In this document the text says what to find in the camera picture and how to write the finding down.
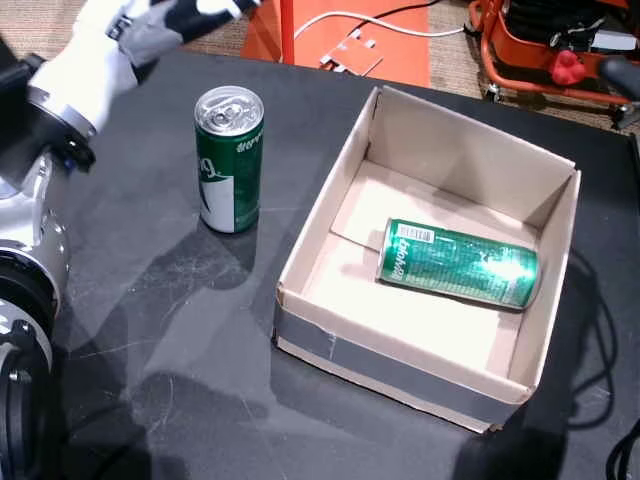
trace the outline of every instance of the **green can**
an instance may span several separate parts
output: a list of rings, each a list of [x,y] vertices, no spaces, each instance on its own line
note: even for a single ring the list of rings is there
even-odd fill
[[[390,219],[377,278],[522,310],[536,293],[538,256],[517,245]]]
[[[214,230],[234,233],[260,214],[264,105],[251,90],[214,88],[195,108],[200,216]]]

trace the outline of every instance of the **table surface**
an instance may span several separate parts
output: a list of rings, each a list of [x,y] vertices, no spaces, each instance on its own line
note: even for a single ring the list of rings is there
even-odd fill
[[[237,84],[266,107],[262,211],[198,219],[193,106]],[[400,88],[576,162],[583,184],[542,384],[478,436],[270,343],[289,251],[380,82],[176,53],[121,98],[72,178],[72,273],[54,331],[70,479],[590,479],[639,415],[638,191],[627,137]]]

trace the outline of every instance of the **white cable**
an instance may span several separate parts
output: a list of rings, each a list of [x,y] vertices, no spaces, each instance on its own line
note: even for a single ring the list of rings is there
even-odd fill
[[[320,20],[324,20],[327,17],[349,17],[349,18],[357,18],[359,20],[366,20],[367,22],[374,23],[384,28],[388,28],[389,30],[393,30],[394,32],[405,33],[407,35],[413,35],[416,37],[426,37],[426,38],[434,38],[434,37],[446,37],[447,35],[455,35],[456,33],[461,33],[464,29],[462,27],[456,28],[455,30],[449,30],[447,32],[417,32],[416,30],[409,30],[407,28],[402,28],[397,25],[393,25],[391,23],[384,22],[382,20],[378,20],[374,17],[369,17],[367,15],[362,15],[360,13],[353,12],[342,12],[342,11],[334,11],[334,12],[326,12],[322,15],[318,15],[317,17],[312,18],[304,25],[302,25],[296,33],[293,35],[293,38],[298,38],[302,32],[304,32],[307,28],[313,25]]]

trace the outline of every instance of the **red knob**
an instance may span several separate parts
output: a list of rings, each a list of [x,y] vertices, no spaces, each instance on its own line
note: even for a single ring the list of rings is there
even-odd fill
[[[573,85],[587,76],[587,69],[571,50],[562,50],[549,68],[551,78],[558,85]]]

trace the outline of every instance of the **open cardboard box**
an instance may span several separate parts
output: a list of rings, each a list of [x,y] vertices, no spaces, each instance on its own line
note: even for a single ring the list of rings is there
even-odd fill
[[[503,424],[540,381],[579,185],[564,158],[375,89],[280,277],[276,344],[469,429]],[[388,218],[535,249],[537,296],[514,313],[377,283]]]

